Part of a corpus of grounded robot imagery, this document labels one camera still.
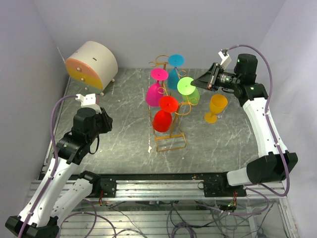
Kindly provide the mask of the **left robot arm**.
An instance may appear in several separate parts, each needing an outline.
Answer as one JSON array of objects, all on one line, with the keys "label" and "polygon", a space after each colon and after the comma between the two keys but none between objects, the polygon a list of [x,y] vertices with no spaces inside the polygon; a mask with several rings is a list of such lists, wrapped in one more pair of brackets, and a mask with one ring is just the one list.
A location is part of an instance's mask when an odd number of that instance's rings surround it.
[{"label": "left robot arm", "polygon": [[53,158],[35,194],[17,215],[10,216],[5,227],[22,238],[54,238],[66,216],[85,197],[95,197],[101,191],[99,175],[84,171],[64,195],[66,182],[91,152],[100,134],[112,130],[113,119],[104,108],[80,108],[73,118],[73,127],[57,143],[58,158]]}]

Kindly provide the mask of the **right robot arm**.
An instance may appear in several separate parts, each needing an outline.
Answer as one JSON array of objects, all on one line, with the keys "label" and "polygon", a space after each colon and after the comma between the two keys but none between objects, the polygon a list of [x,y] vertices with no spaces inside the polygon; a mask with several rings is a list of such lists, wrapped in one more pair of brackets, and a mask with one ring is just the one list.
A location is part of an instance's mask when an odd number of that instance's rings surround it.
[{"label": "right robot arm", "polygon": [[238,185],[259,184],[273,194],[285,197],[290,188],[289,173],[298,162],[295,152],[289,152],[274,124],[269,109],[269,95],[256,82],[258,59],[252,54],[239,54],[233,72],[225,69],[231,62],[226,51],[220,51],[221,62],[214,62],[209,70],[191,82],[208,91],[229,89],[239,100],[252,126],[258,148],[258,158],[246,167],[229,171],[218,184],[219,192],[230,196]]}]

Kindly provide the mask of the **green wine glass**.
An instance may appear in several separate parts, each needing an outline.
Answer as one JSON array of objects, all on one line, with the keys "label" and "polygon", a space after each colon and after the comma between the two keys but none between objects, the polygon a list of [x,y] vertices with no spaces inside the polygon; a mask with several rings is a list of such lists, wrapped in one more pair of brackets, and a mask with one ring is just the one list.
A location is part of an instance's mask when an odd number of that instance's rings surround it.
[{"label": "green wine glass", "polygon": [[200,94],[196,86],[191,83],[194,81],[191,77],[183,77],[178,81],[177,90],[182,95],[183,101],[191,105],[197,105],[200,99]]}]

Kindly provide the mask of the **orange wine glass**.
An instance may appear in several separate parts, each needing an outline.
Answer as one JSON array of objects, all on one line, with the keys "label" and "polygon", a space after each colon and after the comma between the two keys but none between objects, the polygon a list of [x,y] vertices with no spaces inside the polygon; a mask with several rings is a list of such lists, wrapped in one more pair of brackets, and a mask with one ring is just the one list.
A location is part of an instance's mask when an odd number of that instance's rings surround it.
[{"label": "orange wine glass", "polygon": [[228,100],[221,94],[216,94],[211,97],[208,113],[205,113],[204,119],[208,123],[216,123],[217,115],[222,113],[228,104]]}]

